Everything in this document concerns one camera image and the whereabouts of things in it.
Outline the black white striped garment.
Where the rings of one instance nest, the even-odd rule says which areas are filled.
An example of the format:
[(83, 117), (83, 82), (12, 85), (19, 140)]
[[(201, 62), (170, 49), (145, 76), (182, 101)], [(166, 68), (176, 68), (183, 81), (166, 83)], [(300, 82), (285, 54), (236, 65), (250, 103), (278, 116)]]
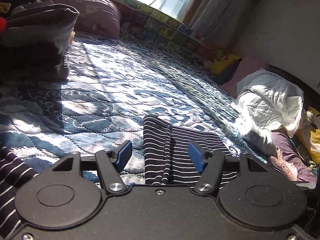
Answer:
[[(194, 187), (200, 174), (188, 153), (190, 141), (204, 149), (237, 157), (239, 149), (216, 131), (173, 126), (155, 116), (143, 119), (145, 182), (150, 185), (188, 184)], [(14, 207), (17, 190), (39, 173), (12, 151), (1, 146), (1, 237), (13, 234), (22, 222)]]

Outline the pink cartoon print garment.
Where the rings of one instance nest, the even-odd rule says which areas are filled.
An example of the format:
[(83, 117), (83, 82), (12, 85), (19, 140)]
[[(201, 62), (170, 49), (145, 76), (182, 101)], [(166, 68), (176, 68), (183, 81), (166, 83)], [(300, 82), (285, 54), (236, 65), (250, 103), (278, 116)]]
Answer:
[(277, 167), (281, 174), (285, 176), (290, 181), (297, 181), (298, 180), (298, 171), (297, 168), (292, 164), (288, 163), (284, 157), (283, 152), (277, 146), (276, 151), (273, 155), (269, 157), (269, 161)]

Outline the blue white quilted bedspread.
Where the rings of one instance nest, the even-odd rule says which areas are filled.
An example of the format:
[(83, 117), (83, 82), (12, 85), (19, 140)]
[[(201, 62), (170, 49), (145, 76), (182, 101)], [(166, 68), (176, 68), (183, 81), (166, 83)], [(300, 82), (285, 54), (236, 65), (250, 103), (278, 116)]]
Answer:
[(146, 115), (199, 133), (227, 155), (251, 152), (235, 127), (231, 97), (196, 66), (133, 36), (78, 34), (66, 81), (1, 84), (1, 182), (16, 187), (67, 153), (90, 155), (133, 144), (126, 184), (193, 183), (198, 174), (181, 144), (154, 157)]

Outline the white quilted blanket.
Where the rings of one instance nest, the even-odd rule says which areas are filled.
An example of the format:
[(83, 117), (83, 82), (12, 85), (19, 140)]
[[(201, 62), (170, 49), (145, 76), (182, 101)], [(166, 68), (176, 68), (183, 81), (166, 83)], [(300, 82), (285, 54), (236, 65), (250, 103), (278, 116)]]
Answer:
[(274, 131), (283, 128), (293, 137), (300, 127), (304, 92), (273, 72), (260, 70), (236, 84), (235, 105), (243, 118), (258, 127)]

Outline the purple garment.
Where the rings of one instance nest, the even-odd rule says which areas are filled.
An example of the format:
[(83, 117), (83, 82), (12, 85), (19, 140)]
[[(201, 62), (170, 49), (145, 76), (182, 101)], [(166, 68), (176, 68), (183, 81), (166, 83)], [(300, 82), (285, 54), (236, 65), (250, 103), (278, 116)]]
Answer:
[(317, 178), (302, 161), (298, 155), (296, 148), (283, 129), (272, 131), (272, 137), (276, 146), (283, 152), (283, 157), (288, 163), (292, 163), (298, 171), (299, 182), (316, 183)]

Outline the yellow plush toy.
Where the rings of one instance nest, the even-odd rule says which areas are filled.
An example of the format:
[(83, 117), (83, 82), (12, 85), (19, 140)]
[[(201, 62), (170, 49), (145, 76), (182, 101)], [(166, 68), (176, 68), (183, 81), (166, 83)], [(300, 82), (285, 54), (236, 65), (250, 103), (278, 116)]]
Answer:
[(219, 75), (225, 70), (228, 66), (233, 64), (235, 61), (239, 60), (240, 57), (232, 54), (223, 54), (223, 51), (218, 49), (212, 54), (213, 60), (205, 60), (203, 62), (204, 69), (210, 71), (213, 75)]

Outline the pink pillow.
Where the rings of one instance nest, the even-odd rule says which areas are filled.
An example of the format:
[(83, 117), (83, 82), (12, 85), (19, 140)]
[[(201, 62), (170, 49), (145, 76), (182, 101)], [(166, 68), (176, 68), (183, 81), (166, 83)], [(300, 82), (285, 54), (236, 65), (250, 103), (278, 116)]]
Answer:
[(233, 98), (237, 98), (237, 83), (260, 69), (269, 70), (269, 64), (259, 57), (246, 56), (240, 61), (231, 80), (221, 85), (221, 88)]

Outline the yellow cartoon cushion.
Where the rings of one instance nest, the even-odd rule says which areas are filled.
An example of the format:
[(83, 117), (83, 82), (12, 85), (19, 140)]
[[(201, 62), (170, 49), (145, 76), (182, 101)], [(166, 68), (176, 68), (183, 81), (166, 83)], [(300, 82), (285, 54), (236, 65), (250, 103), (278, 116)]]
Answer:
[(298, 139), (308, 150), (308, 153), (316, 165), (319, 165), (319, 111), (309, 106), (307, 115), (313, 114), (311, 123), (304, 126), (296, 133)]

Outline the mauve rolled duvet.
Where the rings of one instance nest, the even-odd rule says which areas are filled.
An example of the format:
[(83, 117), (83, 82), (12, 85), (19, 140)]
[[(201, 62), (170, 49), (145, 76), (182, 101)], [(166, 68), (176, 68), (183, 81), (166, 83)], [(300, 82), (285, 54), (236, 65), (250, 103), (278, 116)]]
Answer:
[(121, 13), (110, 0), (52, 0), (74, 7), (79, 16), (75, 28), (106, 38), (116, 39), (120, 33)]

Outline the grey window curtain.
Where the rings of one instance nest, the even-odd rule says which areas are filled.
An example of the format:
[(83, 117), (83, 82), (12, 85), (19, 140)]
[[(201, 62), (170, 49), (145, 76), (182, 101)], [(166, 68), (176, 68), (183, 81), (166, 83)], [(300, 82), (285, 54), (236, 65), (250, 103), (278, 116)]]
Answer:
[(192, 0), (182, 22), (205, 48), (227, 48), (254, 0)]

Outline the colourful alphabet foam mat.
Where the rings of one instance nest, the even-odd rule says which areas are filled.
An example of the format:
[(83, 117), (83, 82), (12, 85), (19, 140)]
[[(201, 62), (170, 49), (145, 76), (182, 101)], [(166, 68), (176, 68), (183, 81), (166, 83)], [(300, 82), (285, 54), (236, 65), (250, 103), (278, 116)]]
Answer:
[(214, 61), (203, 37), (182, 22), (137, 0), (111, 0), (121, 13), (121, 29), (161, 43), (189, 58)]

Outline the red plush toy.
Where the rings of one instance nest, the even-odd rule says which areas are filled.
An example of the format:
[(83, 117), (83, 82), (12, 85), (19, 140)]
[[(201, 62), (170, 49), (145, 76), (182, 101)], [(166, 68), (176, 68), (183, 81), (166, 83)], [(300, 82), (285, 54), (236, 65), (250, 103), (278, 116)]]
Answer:
[(7, 28), (7, 20), (1, 17), (0, 18), (0, 33), (5, 31), (6, 28)]

